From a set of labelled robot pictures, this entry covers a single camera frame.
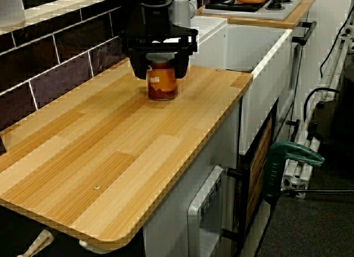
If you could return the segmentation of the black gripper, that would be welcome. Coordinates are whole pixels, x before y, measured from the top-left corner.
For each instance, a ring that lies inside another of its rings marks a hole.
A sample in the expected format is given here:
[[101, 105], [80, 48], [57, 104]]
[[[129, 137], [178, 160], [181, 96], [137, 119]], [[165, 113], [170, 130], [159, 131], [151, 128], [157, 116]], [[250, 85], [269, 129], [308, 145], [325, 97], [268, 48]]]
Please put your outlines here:
[[179, 12], [173, 2], [150, 4], [128, 2], [123, 7], [124, 21], [119, 37], [122, 51], [130, 59], [134, 74], [146, 78], [148, 62], [146, 54], [173, 53], [176, 78], [186, 75], [189, 57], [197, 51], [196, 29], [187, 28], [186, 23], [173, 20]]

